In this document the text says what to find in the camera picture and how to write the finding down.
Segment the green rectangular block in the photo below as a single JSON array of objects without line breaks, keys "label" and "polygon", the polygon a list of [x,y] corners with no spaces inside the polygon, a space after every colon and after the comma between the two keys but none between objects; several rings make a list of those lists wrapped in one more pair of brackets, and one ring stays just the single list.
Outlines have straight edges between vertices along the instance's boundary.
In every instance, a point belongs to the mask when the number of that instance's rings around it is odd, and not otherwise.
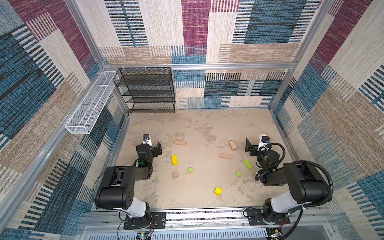
[{"label": "green rectangular block", "polygon": [[243,163],[245,164],[245,166],[247,167],[248,170],[250,170],[254,167],[249,159],[243,160]]}]

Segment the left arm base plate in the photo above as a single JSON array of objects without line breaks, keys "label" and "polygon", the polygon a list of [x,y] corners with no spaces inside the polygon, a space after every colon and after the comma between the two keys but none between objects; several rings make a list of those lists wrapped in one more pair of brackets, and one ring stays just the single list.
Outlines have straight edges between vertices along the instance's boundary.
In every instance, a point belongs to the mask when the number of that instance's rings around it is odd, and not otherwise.
[{"label": "left arm base plate", "polygon": [[155,225],[155,229],[164,229],[167,220],[166,212],[146,213],[141,218],[126,217],[124,222],[124,230],[150,229]]}]

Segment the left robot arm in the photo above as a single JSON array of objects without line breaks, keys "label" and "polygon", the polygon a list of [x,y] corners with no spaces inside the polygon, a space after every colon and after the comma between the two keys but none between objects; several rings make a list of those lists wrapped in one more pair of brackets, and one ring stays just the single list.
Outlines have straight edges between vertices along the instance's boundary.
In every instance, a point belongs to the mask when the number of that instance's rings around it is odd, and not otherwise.
[{"label": "left robot arm", "polygon": [[101,174],[101,183],[94,197],[97,208],[124,213],[124,228],[128,230],[148,229],[156,222],[150,205],[135,197],[135,183],[151,178],[153,160],[162,154],[162,145],[140,144],[136,151],[138,159],[134,165],[108,167]]}]

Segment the yellow rectangular block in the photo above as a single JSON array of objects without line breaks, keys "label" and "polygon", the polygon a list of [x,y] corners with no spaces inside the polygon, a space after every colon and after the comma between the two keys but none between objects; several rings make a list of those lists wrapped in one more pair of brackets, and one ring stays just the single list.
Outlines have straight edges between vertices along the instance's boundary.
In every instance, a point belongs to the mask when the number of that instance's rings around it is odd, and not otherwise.
[{"label": "yellow rectangular block", "polygon": [[178,157],[177,155],[172,155],[172,165],[177,166],[178,165]]}]

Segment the yellow cube block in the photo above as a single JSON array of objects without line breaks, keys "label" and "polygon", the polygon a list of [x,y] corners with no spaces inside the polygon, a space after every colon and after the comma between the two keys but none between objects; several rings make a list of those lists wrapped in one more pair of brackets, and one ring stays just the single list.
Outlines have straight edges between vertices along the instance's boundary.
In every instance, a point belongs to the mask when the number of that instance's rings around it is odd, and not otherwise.
[{"label": "yellow cube block", "polygon": [[220,188],[220,187],[216,187],[214,193],[215,193],[215,195],[217,195],[217,196],[221,196],[222,191],[223,191],[222,188]]}]

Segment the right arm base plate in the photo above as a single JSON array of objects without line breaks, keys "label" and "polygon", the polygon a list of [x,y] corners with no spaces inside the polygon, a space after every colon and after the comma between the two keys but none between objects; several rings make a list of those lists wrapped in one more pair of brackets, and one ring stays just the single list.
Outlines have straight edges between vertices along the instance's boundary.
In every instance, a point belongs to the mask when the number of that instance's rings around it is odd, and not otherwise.
[{"label": "right arm base plate", "polygon": [[243,215],[249,221],[250,226],[288,225],[291,223],[289,215],[285,213],[264,213],[261,208],[248,207],[243,210]]}]

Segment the natural wood block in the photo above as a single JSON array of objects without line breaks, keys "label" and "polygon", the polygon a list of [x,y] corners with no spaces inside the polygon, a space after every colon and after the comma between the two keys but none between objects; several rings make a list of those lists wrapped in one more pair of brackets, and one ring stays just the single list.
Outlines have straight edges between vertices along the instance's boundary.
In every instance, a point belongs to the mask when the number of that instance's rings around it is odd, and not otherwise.
[{"label": "natural wood block", "polygon": [[224,154],[224,153],[220,153],[219,157],[223,158],[223,159],[227,159],[227,160],[232,160],[233,159],[233,155]]},{"label": "natural wood block", "polygon": [[174,141],[174,144],[175,145],[179,145],[179,146],[185,146],[186,142],[185,141],[178,141],[178,140],[176,140],[176,141]]},{"label": "natural wood block", "polygon": [[232,151],[237,150],[237,145],[236,145],[235,141],[231,140],[231,141],[229,141],[229,144],[230,144],[230,148]]}]

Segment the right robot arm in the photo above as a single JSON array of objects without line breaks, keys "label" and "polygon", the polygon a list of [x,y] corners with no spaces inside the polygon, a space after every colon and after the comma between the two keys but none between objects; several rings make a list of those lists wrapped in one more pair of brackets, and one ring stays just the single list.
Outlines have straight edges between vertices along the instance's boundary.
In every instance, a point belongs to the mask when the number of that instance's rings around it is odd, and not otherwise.
[{"label": "right robot arm", "polygon": [[261,208],[246,208],[245,217],[251,226],[289,224],[288,215],[297,210],[318,207],[330,202],[334,183],[325,168],[311,161],[284,163],[285,147],[261,135],[258,145],[245,140],[245,152],[256,157],[259,171],[255,180],[267,187],[288,185],[288,191],[268,198]]}]

